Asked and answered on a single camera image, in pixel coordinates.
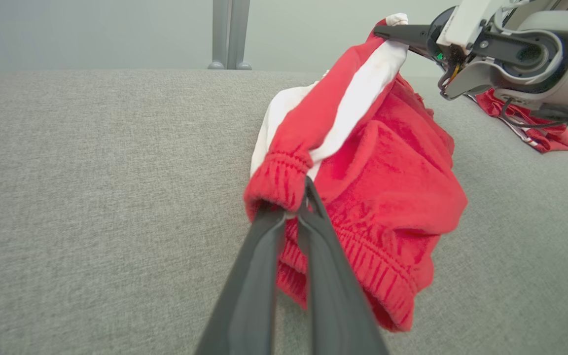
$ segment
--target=elastic cuff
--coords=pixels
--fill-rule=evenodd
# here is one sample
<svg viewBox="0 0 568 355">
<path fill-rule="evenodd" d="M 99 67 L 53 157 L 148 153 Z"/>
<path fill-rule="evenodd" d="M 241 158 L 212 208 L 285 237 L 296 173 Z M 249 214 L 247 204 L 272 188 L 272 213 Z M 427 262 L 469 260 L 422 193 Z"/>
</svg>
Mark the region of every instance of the elastic cuff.
<svg viewBox="0 0 568 355">
<path fill-rule="evenodd" d="M 255 218 L 261 201 L 295 212 L 304 198 L 309 163 L 288 153 L 268 153 L 251 176 L 244 193 L 245 209 L 250 220 Z"/>
<path fill-rule="evenodd" d="M 365 240 L 348 235 L 340 241 L 379 325 L 392 332 L 411 330 L 417 293 L 412 277 L 395 259 L 379 252 Z M 306 256 L 294 241 L 287 239 L 280 260 L 278 287 L 305 309 Z"/>
</svg>

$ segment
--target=white stripe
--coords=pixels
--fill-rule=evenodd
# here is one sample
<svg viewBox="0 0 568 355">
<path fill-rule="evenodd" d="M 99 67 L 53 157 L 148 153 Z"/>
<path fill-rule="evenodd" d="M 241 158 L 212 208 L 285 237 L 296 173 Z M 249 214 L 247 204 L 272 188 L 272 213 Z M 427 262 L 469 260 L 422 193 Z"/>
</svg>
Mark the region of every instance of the white stripe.
<svg viewBox="0 0 568 355">
<path fill-rule="evenodd" d="M 523 130 L 521 127 L 512 126 L 512 124 L 509 124 L 502 117 L 499 117 L 498 119 L 500 119 L 503 123 L 505 123 L 512 131 L 514 131 L 514 133 L 516 133 L 517 136 L 521 137 L 521 139 L 523 139 L 523 141 L 528 139 L 527 134 L 525 134 L 525 130 Z"/>
<path fill-rule="evenodd" d="M 406 14 L 398 13 L 387 16 L 385 22 L 389 26 L 406 25 L 408 20 Z M 317 176 L 322 160 L 341 148 L 345 139 L 369 110 L 381 91 L 396 77 L 404 59 L 406 59 L 407 50 L 407 45 L 386 41 L 374 50 L 367 61 L 358 68 L 341 98 L 333 127 L 325 137 L 324 143 L 310 152 L 313 167 L 308 171 L 308 176 L 311 179 L 314 180 Z M 315 81 L 308 87 L 282 90 L 273 98 L 266 110 L 257 142 L 255 142 L 255 149 L 251 157 L 251 175 L 264 162 L 278 126 L 317 83 L 318 81 Z"/>
<path fill-rule="evenodd" d="M 392 81 L 406 59 L 408 45 L 385 41 L 358 68 L 343 94 L 334 124 L 323 144 L 311 150 L 314 166 L 308 176 L 315 179 L 322 160 L 336 153 L 381 91 Z"/>
</svg>

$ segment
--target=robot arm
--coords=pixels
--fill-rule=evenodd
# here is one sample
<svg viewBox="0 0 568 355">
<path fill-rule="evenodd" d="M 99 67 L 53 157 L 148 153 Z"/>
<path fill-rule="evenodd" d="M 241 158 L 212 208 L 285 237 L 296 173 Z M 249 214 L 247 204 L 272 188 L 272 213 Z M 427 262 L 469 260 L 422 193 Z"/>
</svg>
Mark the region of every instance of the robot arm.
<svg viewBox="0 0 568 355">
<path fill-rule="evenodd" d="M 374 33 L 436 62 L 444 70 L 438 87 L 446 99 L 494 88 L 507 105 L 554 122 L 543 127 L 568 124 L 568 11 L 534 13 L 509 30 L 503 11 L 529 1 L 507 1 L 463 0 L 430 25 L 378 26 Z"/>
</svg>

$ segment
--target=gray wall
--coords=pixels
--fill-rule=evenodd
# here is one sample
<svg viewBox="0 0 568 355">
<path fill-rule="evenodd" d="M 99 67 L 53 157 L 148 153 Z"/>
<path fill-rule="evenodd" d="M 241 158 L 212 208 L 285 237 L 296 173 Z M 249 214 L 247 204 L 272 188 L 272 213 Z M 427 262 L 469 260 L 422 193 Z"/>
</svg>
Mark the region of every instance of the gray wall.
<svg viewBox="0 0 568 355">
<path fill-rule="evenodd" d="M 461 0 L 251 0 L 244 60 L 254 70 L 329 69 L 350 46 L 362 43 L 390 14 L 431 23 Z M 409 53 L 403 75 L 440 76 L 431 61 Z"/>
<path fill-rule="evenodd" d="M 211 61 L 211 0 L 0 0 L 0 70 Z"/>
</svg>

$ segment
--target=gray upholstered surface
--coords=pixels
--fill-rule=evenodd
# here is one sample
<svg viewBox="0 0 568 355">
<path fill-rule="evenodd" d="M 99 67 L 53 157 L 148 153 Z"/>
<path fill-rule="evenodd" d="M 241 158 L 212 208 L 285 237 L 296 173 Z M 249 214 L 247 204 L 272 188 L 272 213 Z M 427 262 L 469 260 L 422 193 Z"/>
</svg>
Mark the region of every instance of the gray upholstered surface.
<svg viewBox="0 0 568 355">
<path fill-rule="evenodd" d="M 268 102 L 318 77 L 0 77 L 0 354 L 191 353 L 248 227 Z M 568 152 L 411 83 L 455 137 L 469 206 L 393 354 L 568 354 Z M 304 312 L 279 302 L 278 353 L 306 354 Z"/>
</svg>

